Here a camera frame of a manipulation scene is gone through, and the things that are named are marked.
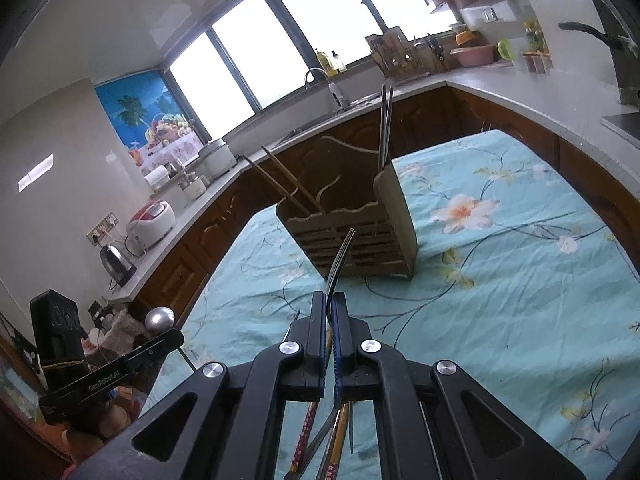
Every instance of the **finger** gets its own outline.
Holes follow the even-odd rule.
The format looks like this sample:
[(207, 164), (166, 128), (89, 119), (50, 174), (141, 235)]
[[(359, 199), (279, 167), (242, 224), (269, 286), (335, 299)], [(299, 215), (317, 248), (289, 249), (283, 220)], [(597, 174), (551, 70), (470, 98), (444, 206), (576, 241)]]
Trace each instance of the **finger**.
[(129, 415), (121, 406), (112, 404), (98, 423), (98, 430), (104, 438), (120, 433), (131, 423)]
[(62, 442), (76, 465), (84, 462), (103, 446), (98, 437), (76, 430), (63, 431)]

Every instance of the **countertop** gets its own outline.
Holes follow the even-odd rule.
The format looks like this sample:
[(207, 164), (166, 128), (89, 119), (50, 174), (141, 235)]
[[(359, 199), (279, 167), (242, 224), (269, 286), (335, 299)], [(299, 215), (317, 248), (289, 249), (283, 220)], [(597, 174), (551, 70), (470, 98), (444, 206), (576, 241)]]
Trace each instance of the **countertop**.
[[(400, 84), (394, 89), (394, 101), (443, 86), (451, 86), (504, 106), (558, 134), (606, 168), (640, 200), (640, 150), (600, 122), (603, 116), (637, 111), (616, 102), (618, 90), (615, 87), (586, 76), (558, 71), (539, 75), (517, 72), (511, 66), (489, 65), (425, 76)], [(371, 100), (286, 142), (274, 142), (267, 147), (273, 153), (280, 153), (379, 107), (380, 98)], [(260, 150), (250, 158), (261, 162), (267, 159), (267, 155)], [(175, 225), (165, 238), (140, 258), (132, 258), (138, 270), (124, 287), (114, 291), (111, 301), (132, 301), (200, 215), (248, 168), (247, 162), (239, 162), (215, 180), (201, 197), (177, 214)]]

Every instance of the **ceiling light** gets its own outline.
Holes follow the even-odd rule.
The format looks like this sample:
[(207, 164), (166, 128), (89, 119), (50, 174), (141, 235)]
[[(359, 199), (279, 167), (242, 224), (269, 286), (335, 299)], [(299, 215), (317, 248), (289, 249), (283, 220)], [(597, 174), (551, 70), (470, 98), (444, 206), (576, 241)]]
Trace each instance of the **ceiling light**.
[(33, 184), (51, 168), (53, 168), (53, 153), (45, 158), (40, 164), (37, 164), (29, 173), (18, 181), (18, 193), (20, 193), (29, 184)]

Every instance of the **red and white appliance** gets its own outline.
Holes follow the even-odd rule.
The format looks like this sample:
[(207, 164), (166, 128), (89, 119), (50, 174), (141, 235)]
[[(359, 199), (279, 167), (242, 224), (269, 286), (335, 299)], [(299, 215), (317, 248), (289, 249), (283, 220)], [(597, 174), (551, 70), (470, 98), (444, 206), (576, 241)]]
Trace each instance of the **red and white appliance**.
[(150, 202), (131, 217), (127, 237), (141, 249), (157, 244), (175, 224), (174, 210), (165, 200)]

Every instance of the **electric kettle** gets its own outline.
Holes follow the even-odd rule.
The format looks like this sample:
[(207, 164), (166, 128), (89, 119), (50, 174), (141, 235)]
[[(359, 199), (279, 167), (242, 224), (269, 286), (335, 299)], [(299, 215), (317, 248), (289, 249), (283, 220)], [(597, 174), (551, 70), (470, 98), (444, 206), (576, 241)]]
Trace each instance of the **electric kettle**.
[(120, 286), (124, 286), (136, 272), (136, 266), (131, 260), (112, 245), (105, 245), (100, 249), (100, 259), (109, 275)]

